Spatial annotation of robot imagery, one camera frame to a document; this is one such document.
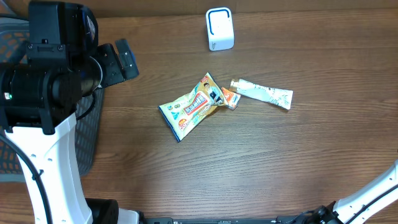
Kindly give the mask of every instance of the snack bag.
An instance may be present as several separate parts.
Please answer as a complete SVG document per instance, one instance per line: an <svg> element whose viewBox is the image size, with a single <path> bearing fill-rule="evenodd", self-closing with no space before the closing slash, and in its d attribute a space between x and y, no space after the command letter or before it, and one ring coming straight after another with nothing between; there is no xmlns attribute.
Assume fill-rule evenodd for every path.
<svg viewBox="0 0 398 224"><path fill-rule="evenodd" d="M239 100L241 99L241 95L229 91L224 87L221 87L221 90L223 91L225 100L227 102L226 106L231 110L235 110L235 108L238 106Z"/></svg>
<svg viewBox="0 0 398 224"><path fill-rule="evenodd" d="M227 104L223 92L213 77L207 73L190 93L158 108L175 138L180 142L217 106Z"/></svg>

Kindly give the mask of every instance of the wood grain surface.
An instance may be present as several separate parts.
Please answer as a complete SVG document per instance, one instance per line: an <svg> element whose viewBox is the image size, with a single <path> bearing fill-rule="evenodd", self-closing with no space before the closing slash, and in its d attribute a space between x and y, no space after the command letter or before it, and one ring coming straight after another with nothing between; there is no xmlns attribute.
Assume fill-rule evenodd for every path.
<svg viewBox="0 0 398 224"><path fill-rule="evenodd" d="M235 14L210 52L203 16L100 19L141 74L106 89L86 197L147 217L295 215L359 190L398 158L398 10ZM294 91L292 109L242 98L177 143L158 105L210 72ZM398 203L368 223L397 223ZM0 223L32 223L24 184L0 184Z"/></svg>
<svg viewBox="0 0 398 224"><path fill-rule="evenodd" d="M3 0L18 14L28 15L30 0ZM205 15L214 7L233 13L397 8L396 0L63 0L88 6L99 17Z"/></svg>

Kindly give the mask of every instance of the black cable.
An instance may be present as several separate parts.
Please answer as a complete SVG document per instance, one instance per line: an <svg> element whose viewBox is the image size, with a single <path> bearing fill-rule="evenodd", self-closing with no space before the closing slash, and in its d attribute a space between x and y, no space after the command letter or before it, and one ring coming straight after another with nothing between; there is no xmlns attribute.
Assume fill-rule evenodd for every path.
<svg viewBox="0 0 398 224"><path fill-rule="evenodd" d="M4 143L6 143L10 147L10 149L14 150L14 152L20 157L20 159L22 159L22 161L25 162L26 166L31 171L31 173L33 175L32 179L36 181L37 188L39 189L40 196L42 197L42 200L43 200L43 206L44 206L44 211L45 211L45 217L47 218L47 223L52 224L49 199L47 198L47 194L45 193L42 179L40 178L40 175L43 173L43 170L40 170L40 173L37 173L35 166L33 165L32 161L30 161L30 159L27 157L27 155L25 155L25 153L22 152L22 150L19 149L18 146L16 146L8 138L4 137L2 134L0 134L0 140L2 140Z"/></svg>
<svg viewBox="0 0 398 224"><path fill-rule="evenodd" d="M91 102L90 107L79 117L76 118L76 120L80 120L83 119L85 116L87 116L95 107L95 102L97 101L97 95L95 94L95 92L93 91L93 93L91 94L93 96L93 101Z"/></svg>
<svg viewBox="0 0 398 224"><path fill-rule="evenodd" d="M311 211L306 211L306 212L302 212L300 215L297 215L295 218L293 218L292 220L290 220L290 221L287 221L287 222L281 222L281 221L278 221L278 217L276 218L276 223L279 223L279 224L287 224L287 223L290 223L290 222L294 222L294 221L296 221L296 219L298 219L299 217L301 217L302 215L305 215L305 214L309 214L309 213L313 213L313 210L311 210Z"/></svg>
<svg viewBox="0 0 398 224"><path fill-rule="evenodd" d="M398 184L393 186L392 188L390 188L388 191L384 192L383 194L380 194L377 198L373 199L373 201L369 202L367 205L365 205L364 207L362 207L350 220L348 220L346 222L346 224L350 224L352 221L354 221L361 213L363 213L364 211L366 211L366 209L368 209L371 205L373 205L374 203L376 203L378 200L382 199L384 196L386 196L387 194L391 193L393 190L395 190L396 188L398 188Z"/></svg>
<svg viewBox="0 0 398 224"><path fill-rule="evenodd" d="M4 14L4 13L0 13L0 18L8 18L8 19L19 19L22 21L29 21L28 19L22 17L22 16L15 16L15 15L11 15L11 14Z"/></svg>

